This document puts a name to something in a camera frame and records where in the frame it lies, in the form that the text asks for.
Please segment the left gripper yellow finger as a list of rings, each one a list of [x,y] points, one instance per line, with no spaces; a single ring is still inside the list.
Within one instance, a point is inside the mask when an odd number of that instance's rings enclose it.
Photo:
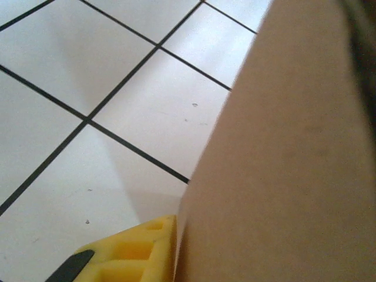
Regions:
[[[173,281],[176,236],[176,215],[155,218],[79,248],[47,280]]]

